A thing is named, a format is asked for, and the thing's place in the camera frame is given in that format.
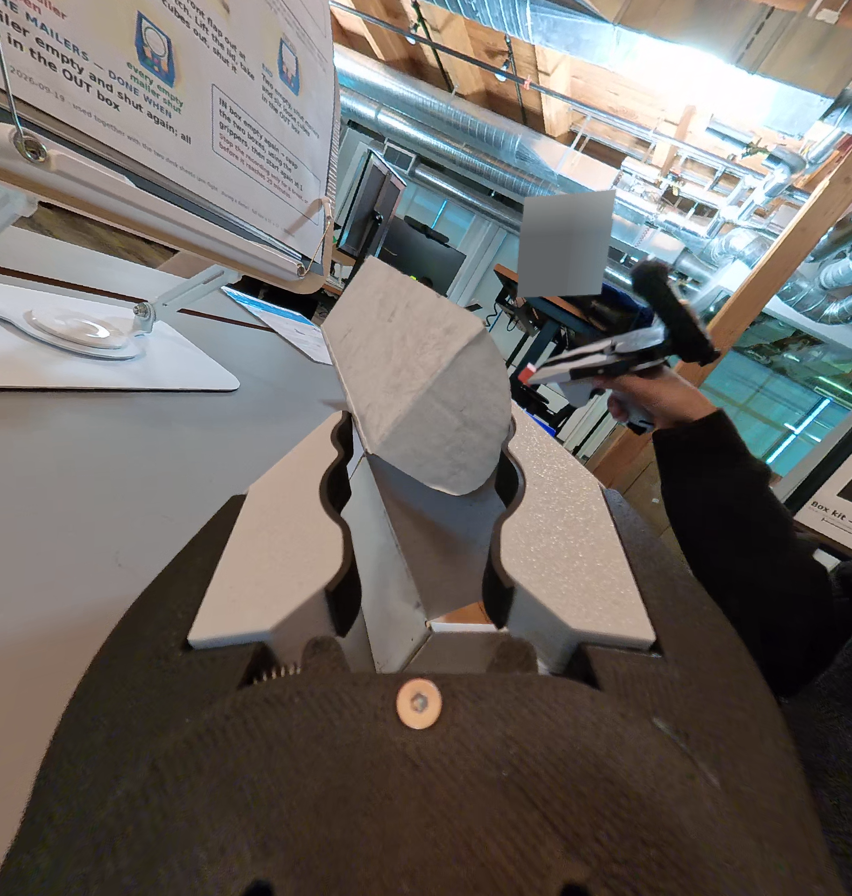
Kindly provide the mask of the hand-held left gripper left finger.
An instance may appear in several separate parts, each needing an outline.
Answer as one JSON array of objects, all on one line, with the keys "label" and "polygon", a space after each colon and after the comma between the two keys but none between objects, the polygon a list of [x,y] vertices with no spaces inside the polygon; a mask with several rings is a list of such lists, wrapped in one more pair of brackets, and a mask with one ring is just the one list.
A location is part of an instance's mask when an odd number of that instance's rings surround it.
[{"label": "hand-held left gripper left finger", "polygon": [[334,412],[249,487],[187,636],[196,650],[265,644],[302,666],[309,642],[348,635],[361,581],[342,510],[352,417]]}]

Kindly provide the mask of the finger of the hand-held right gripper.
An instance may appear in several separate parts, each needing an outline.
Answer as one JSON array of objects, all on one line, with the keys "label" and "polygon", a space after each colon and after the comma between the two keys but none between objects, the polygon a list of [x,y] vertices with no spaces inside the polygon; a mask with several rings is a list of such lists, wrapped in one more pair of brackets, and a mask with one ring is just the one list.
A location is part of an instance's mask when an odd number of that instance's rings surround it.
[{"label": "finger of the hand-held right gripper", "polygon": [[666,330],[632,330],[548,358],[537,373],[632,373],[669,356]]},{"label": "finger of the hand-held right gripper", "polygon": [[663,349],[643,349],[618,353],[612,349],[573,350],[549,357],[536,366],[530,379],[519,374],[523,385],[574,383],[582,380],[629,375],[664,362]]}]

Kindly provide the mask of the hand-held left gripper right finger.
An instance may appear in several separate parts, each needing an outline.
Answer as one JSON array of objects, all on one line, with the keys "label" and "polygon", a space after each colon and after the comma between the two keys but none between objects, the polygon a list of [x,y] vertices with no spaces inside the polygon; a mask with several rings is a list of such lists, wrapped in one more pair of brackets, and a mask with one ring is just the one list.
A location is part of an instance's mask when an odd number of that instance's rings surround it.
[{"label": "hand-held left gripper right finger", "polygon": [[511,409],[482,604],[499,630],[561,674],[582,647],[647,653],[656,633],[599,481],[522,409]]}]

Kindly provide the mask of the white cardboard mailer box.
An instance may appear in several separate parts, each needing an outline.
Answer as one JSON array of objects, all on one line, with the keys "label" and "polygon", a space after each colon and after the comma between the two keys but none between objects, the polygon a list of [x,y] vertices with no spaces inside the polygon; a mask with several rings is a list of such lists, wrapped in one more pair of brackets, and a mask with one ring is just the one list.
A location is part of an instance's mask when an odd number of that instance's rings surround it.
[{"label": "white cardboard mailer box", "polygon": [[322,332],[362,457],[349,524],[378,673],[403,670],[429,622],[480,600],[512,422],[507,368],[482,321],[369,257]]}]

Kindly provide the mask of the person's right forearm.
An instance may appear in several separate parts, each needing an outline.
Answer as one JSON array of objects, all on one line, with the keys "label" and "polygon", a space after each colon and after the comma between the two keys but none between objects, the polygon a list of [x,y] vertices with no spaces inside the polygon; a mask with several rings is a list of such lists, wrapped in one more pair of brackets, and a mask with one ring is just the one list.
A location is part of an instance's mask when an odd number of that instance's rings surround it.
[{"label": "person's right forearm", "polygon": [[770,470],[722,410],[653,436],[670,527],[771,691],[791,697],[840,645],[825,568],[794,531]]}]

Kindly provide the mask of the grey desk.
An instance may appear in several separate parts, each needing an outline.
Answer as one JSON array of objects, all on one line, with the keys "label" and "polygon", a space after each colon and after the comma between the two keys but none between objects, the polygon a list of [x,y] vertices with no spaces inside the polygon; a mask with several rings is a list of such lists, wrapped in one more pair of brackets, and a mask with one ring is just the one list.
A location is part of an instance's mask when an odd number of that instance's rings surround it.
[{"label": "grey desk", "polygon": [[74,688],[196,532],[344,404],[221,292],[163,319],[232,393],[0,392],[0,864]]}]

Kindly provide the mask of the person's right hand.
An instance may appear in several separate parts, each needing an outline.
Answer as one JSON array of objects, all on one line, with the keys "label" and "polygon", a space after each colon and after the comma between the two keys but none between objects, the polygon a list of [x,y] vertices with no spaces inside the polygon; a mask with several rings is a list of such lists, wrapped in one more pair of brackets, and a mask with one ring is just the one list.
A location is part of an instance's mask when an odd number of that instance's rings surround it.
[{"label": "person's right hand", "polygon": [[632,406],[644,409],[655,429],[687,425],[718,410],[698,388],[666,365],[617,377],[598,376],[591,384],[610,392],[608,409],[621,424],[628,422]]}]

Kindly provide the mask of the orange-topped table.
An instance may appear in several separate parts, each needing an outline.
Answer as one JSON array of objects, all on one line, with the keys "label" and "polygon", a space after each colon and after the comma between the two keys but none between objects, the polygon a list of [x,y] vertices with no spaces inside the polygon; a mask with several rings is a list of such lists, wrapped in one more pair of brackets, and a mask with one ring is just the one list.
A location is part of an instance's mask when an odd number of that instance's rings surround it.
[{"label": "orange-topped table", "polygon": [[507,367],[512,371],[512,396],[522,409],[548,422],[554,413],[549,399],[521,382],[521,372],[528,364],[535,364],[551,344],[559,345],[560,332],[583,330],[586,318],[570,299],[518,297],[518,276],[503,264],[494,265],[494,274],[500,283],[495,306],[522,331],[520,341],[507,359]]}]

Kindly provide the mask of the black monitor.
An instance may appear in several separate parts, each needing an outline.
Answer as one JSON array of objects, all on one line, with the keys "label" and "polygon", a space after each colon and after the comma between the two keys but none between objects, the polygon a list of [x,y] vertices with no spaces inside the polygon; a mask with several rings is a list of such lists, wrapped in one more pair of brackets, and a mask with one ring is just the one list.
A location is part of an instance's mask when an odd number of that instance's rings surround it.
[{"label": "black monitor", "polygon": [[466,256],[448,238],[413,218],[393,218],[376,255],[381,261],[447,296]]}]

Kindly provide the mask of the white document stand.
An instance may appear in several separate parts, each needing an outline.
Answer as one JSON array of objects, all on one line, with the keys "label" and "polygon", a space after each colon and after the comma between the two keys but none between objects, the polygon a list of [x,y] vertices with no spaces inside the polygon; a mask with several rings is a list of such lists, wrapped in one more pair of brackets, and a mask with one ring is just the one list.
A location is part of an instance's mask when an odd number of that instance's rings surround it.
[{"label": "white document stand", "polygon": [[39,201],[199,256],[203,268],[131,309],[0,284],[0,389],[233,392],[239,380],[163,320],[168,307],[244,276],[292,293],[324,285],[335,195],[332,77],[326,127],[295,150],[237,88],[208,83],[168,118],[113,73],[29,75],[36,102],[0,103],[0,238]]}]

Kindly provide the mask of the blue-edged paper sheet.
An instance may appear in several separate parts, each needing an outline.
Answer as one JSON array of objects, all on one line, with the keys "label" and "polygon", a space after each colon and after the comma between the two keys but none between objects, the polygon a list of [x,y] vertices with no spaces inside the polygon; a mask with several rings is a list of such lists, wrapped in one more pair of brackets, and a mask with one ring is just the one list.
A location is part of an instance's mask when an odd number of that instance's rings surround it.
[{"label": "blue-edged paper sheet", "polygon": [[296,311],[242,293],[233,287],[224,286],[221,291],[310,360],[318,364],[332,365],[331,354],[320,327],[306,317]]}]

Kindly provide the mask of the white printed sign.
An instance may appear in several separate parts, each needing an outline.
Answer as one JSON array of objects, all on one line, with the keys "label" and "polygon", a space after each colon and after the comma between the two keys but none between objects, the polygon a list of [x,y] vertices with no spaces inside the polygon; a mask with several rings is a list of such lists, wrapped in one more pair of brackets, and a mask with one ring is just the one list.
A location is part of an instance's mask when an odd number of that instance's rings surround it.
[{"label": "white printed sign", "polygon": [[846,462],[819,487],[796,519],[852,552],[852,463]]}]

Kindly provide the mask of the printed instruction sheet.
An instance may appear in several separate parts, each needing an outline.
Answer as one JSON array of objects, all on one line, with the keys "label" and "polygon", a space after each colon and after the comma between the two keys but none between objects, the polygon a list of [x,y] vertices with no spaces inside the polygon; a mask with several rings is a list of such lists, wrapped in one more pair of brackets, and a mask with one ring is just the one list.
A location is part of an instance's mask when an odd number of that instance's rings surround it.
[{"label": "printed instruction sheet", "polygon": [[326,2],[0,2],[0,180],[264,280],[323,273],[340,102]]}]

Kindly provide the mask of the wooden post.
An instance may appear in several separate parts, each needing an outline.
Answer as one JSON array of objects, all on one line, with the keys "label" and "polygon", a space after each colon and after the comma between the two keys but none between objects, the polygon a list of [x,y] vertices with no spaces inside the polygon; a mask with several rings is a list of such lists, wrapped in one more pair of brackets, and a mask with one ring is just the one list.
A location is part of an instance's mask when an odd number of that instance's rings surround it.
[{"label": "wooden post", "polygon": [[[711,320],[711,341],[723,356],[851,205],[852,147]],[[599,456],[593,475],[603,486],[623,491],[643,473],[652,458],[651,436],[622,428],[608,450]]]}]

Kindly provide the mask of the silver ventilation duct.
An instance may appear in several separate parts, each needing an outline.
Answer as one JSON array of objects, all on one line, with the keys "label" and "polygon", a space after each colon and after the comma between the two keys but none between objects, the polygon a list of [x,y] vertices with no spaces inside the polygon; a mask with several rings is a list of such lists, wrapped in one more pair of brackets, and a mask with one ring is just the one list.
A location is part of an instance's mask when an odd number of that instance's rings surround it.
[{"label": "silver ventilation duct", "polygon": [[527,126],[344,47],[342,115],[514,197],[607,191],[620,172]]}]

